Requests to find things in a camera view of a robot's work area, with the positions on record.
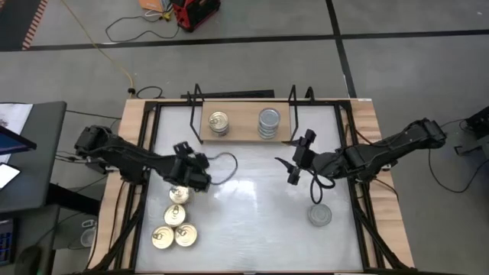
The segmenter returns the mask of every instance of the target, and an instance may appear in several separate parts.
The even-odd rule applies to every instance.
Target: wooden platform
[[[258,134],[258,116],[264,108],[280,113],[277,136],[264,140]],[[288,141],[290,139],[290,108],[287,102],[209,102],[202,104],[200,139],[203,141]],[[209,116],[224,112],[229,119],[229,133],[218,137],[209,127]]]

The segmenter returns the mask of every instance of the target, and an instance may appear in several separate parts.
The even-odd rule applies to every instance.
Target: yellow cable
[[[75,15],[75,13],[71,10],[71,8],[68,6],[68,4],[64,1],[64,0],[61,0],[61,2],[65,5],[65,7],[68,9],[68,11],[70,12],[70,14],[75,18],[76,22],[78,22],[78,25],[83,29],[83,31],[85,31],[85,35],[90,39],[90,42],[92,42],[92,45],[94,46],[95,49],[99,50],[99,52],[101,54],[104,55],[104,57],[107,57],[108,60],[110,60],[110,62],[112,62],[112,64],[114,64],[114,66],[118,67],[128,78],[129,78],[129,82],[131,83],[131,88],[134,88],[134,80],[132,79],[131,77],[131,74],[123,67],[121,66],[119,63],[117,63],[115,60],[113,60],[112,58],[110,58],[110,56],[107,55],[107,53],[105,53],[102,49],[100,49],[97,44],[93,41],[93,39],[90,37],[90,34],[88,31],[86,31],[85,27],[83,27],[83,24],[82,22],[79,21],[79,19],[77,18],[77,16]]]

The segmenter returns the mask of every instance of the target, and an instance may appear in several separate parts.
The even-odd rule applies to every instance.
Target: black desk
[[[56,225],[60,206],[99,215],[98,200],[50,183],[65,111],[65,102],[35,104],[21,136],[36,143],[37,149],[12,154],[8,160],[21,171],[0,190],[0,217],[13,217],[17,225],[15,259]],[[54,235],[55,230],[37,244],[42,250],[39,271],[43,275],[51,272]],[[14,269],[15,264],[0,267],[0,274],[13,274]]]
[[[57,204],[99,215],[98,200],[50,183],[65,111],[65,102],[33,105],[21,136],[36,143],[37,149],[12,154],[8,160],[8,164],[19,168],[21,173],[0,190],[0,213]]]

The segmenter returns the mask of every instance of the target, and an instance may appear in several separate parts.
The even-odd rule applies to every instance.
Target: white paper
[[[20,134],[31,113],[32,104],[0,104],[0,126]],[[10,154],[0,156],[0,163],[7,163]]]

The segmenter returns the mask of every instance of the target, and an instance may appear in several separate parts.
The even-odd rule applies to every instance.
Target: gold tin can
[[[229,119],[224,112],[214,112],[209,116],[209,127],[218,137],[225,136],[229,132]]]
[[[190,190],[185,186],[171,186],[170,199],[176,204],[185,204],[189,201]]]
[[[185,209],[179,204],[170,205],[170,207],[165,210],[164,220],[167,225],[171,227],[176,227],[181,225],[185,221]]]
[[[175,241],[180,246],[189,247],[196,239],[197,229],[190,223],[184,223],[175,229]]]
[[[160,226],[159,228],[154,229],[153,234],[151,235],[151,242],[158,249],[168,248],[175,238],[175,234],[173,233],[173,229],[170,226]]]

